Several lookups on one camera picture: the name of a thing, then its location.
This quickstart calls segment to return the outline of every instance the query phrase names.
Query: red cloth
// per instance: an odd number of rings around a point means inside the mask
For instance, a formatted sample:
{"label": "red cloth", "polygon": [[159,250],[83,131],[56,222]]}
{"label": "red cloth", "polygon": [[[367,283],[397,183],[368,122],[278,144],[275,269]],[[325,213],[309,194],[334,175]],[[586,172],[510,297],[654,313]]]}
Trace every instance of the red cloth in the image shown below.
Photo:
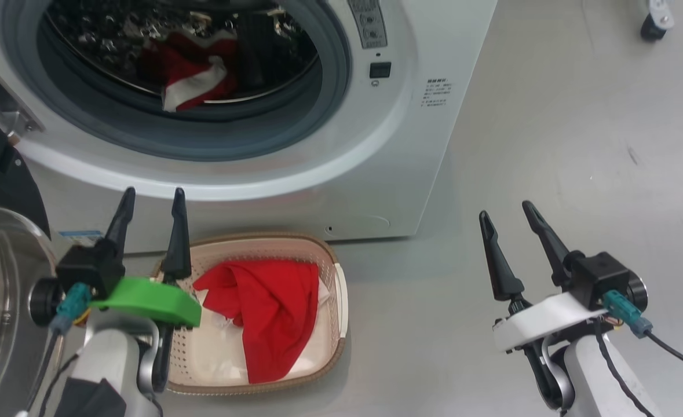
{"label": "red cloth", "polygon": [[218,100],[238,88],[236,35],[219,31],[209,39],[171,32],[166,39],[148,39],[137,61],[138,75],[164,86],[166,111],[183,111],[206,100]]}
{"label": "red cloth", "polygon": [[296,261],[223,262],[192,285],[203,307],[243,326],[249,383],[283,378],[302,353],[318,310],[318,266]]}

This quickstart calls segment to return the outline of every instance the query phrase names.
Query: washing machine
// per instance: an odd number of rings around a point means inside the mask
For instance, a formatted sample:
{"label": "washing machine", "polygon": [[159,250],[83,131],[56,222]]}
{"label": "washing machine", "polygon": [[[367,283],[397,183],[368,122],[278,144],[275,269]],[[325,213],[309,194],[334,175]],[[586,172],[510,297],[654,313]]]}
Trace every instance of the washing machine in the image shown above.
{"label": "washing machine", "polygon": [[[0,0],[0,126],[71,240],[130,186],[129,253],[166,248],[176,187],[193,240],[413,235],[495,3]],[[237,34],[233,95],[163,110],[137,62],[176,30]]]}

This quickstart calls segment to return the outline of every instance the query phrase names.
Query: gray floor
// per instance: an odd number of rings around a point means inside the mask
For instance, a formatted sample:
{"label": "gray floor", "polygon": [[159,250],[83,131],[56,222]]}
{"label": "gray floor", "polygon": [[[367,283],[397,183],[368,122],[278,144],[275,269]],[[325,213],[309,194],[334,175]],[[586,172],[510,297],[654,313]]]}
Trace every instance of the gray floor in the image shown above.
{"label": "gray floor", "polygon": [[[640,274],[656,334],[683,351],[683,2],[657,45],[637,39],[633,5],[500,0],[418,235],[334,246],[351,334],[336,369],[270,395],[166,393],[166,415],[553,415],[526,359],[491,334],[506,305],[492,300],[481,209],[527,298],[556,292],[524,199],[569,248]],[[612,340],[664,414],[683,415],[683,364],[628,330]]]}

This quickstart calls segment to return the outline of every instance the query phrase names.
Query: green bracket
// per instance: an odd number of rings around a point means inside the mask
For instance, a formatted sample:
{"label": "green bracket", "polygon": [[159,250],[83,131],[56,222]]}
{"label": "green bracket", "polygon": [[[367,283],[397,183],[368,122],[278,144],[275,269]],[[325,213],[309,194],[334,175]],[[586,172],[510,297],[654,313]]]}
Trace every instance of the green bracket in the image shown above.
{"label": "green bracket", "polygon": [[106,300],[92,301],[92,308],[118,309],[174,325],[198,327],[202,307],[181,288],[145,277],[125,277]]}

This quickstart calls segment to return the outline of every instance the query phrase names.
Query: beige basket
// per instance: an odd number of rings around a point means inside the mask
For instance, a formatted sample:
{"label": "beige basket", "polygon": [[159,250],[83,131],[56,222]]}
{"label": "beige basket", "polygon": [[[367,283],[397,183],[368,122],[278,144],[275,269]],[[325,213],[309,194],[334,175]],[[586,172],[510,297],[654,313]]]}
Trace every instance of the beige basket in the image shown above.
{"label": "beige basket", "polygon": [[227,325],[217,314],[203,309],[199,328],[174,332],[170,391],[229,396],[283,390],[315,381],[341,358],[349,304],[344,270],[330,246],[314,237],[289,233],[232,235],[198,242],[191,246],[192,275],[179,285],[202,303],[205,291],[195,293],[192,283],[222,261],[236,259],[296,259],[318,265],[319,279],[328,288],[330,297],[318,309],[310,341],[285,378],[249,385],[241,340],[243,330]]}

